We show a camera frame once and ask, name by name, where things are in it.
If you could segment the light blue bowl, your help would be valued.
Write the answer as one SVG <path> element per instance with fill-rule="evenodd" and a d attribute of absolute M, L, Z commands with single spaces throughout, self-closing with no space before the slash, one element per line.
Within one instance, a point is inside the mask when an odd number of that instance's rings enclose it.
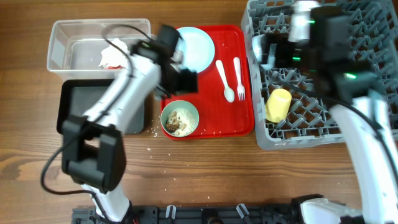
<path fill-rule="evenodd" d="M 267 63 L 267 56 L 264 56 L 263 46 L 266 41 L 266 35 L 256 35 L 252 38 L 252 50 L 254 52 L 254 56 L 260 64 Z"/>

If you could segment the green bowl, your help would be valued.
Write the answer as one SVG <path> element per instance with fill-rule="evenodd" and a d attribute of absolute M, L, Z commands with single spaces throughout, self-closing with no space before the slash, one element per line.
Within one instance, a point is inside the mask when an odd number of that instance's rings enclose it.
<path fill-rule="evenodd" d="M 188 101 L 183 101 L 183 100 L 172 101 L 171 103 L 167 104 L 164 107 L 164 109 L 162 110 L 161 116 L 160 116 L 160 121 L 161 121 L 162 128 L 169 135 L 171 135 L 171 134 L 165 130 L 165 122 L 166 122 L 166 119 L 167 119 L 167 115 L 172 110 L 177 109 L 177 108 L 183 108 L 183 109 L 189 110 L 194 115 L 195 119 L 198 121 L 198 124 L 199 124 L 198 110 L 196 109 L 196 107 L 193 104 L 191 104 Z"/>

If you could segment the light blue plate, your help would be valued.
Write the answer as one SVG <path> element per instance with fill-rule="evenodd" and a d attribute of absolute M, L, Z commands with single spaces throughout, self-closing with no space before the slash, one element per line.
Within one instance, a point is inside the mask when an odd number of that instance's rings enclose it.
<path fill-rule="evenodd" d="M 181 27 L 177 31 L 181 36 L 177 50 L 183 53 L 183 68 L 197 73 L 206 70 L 215 57 L 215 45 L 211 37 L 196 27 Z"/>

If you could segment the rice and food scraps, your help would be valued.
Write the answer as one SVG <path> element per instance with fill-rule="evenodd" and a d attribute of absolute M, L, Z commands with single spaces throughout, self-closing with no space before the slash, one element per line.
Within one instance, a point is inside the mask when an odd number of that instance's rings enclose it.
<path fill-rule="evenodd" d="M 165 122 L 165 130 L 176 137 L 191 134 L 198 124 L 194 115 L 187 109 L 177 108 L 172 110 Z"/>

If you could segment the yellow plastic cup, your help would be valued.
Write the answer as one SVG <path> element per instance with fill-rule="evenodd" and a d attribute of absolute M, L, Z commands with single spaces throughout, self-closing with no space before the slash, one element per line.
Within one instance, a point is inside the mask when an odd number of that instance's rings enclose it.
<path fill-rule="evenodd" d="M 279 123 L 287 117 L 292 95 L 289 91 L 279 88 L 275 89 L 268 98 L 266 107 L 266 119 L 273 123 Z"/>

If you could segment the white plastic spoon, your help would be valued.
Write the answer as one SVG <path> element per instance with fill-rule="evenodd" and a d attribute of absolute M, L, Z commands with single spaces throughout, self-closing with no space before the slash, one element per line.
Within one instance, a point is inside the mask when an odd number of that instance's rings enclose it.
<path fill-rule="evenodd" d="M 228 85 L 223 63 L 222 63 L 221 60 L 217 60 L 215 62 L 215 64 L 216 64 L 216 68 L 218 70 L 218 73 L 220 75 L 221 81 L 223 82 L 223 86 L 224 86 L 223 94 L 224 94 L 224 97 L 226 98 L 227 102 L 232 103 L 234 101 L 234 91 Z"/>

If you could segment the white plastic fork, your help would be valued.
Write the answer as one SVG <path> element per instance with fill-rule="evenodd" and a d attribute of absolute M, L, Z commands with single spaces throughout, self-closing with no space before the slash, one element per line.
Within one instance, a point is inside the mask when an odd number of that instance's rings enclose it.
<path fill-rule="evenodd" d="M 238 98 L 239 98 L 239 101 L 244 101 L 246 93 L 245 93 L 245 88 L 242 83 L 241 61 L 238 57 L 235 57 L 233 59 L 233 63 L 234 63 L 234 70 L 236 73 L 236 79 L 237 79 L 237 83 L 238 83 L 238 85 L 237 85 Z"/>

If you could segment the red snack wrapper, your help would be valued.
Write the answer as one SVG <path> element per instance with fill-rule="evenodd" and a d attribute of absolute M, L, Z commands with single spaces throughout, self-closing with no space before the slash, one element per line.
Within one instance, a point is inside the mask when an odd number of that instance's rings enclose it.
<path fill-rule="evenodd" d="M 119 69 L 123 69 L 123 68 L 124 68 L 124 67 L 121 66 L 121 65 L 104 67 L 105 70 L 119 70 Z"/>

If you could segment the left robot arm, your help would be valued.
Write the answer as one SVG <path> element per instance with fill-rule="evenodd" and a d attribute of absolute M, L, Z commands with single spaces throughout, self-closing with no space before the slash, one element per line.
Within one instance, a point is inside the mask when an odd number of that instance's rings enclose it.
<path fill-rule="evenodd" d="M 185 41 L 140 40 L 126 52 L 115 42 L 107 51 L 127 62 L 104 95 L 82 116 L 71 115 L 62 125 L 62 171 L 81 185 L 95 203 L 95 221 L 134 223 L 132 203 L 121 179 L 126 168 L 123 134 L 140 104 L 153 90 L 162 96 L 197 91 L 197 75 L 179 65 Z"/>

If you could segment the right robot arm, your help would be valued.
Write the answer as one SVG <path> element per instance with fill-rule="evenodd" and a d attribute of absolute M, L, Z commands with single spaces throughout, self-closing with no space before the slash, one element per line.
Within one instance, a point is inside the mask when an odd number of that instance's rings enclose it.
<path fill-rule="evenodd" d="M 296 1 L 287 34 L 260 35 L 253 42 L 264 70 L 298 68 L 313 75 L 313 95 L 321 98 L 348 147 L 362 197 L 362 211 L 352 215 L 339 205 L 308 200 L 303 221 L 320 211 L 338 223 L 397 222 L 397 147 L 382 85 L 366 60 L 349 56 L 350 19 L 337 6 Z"/>

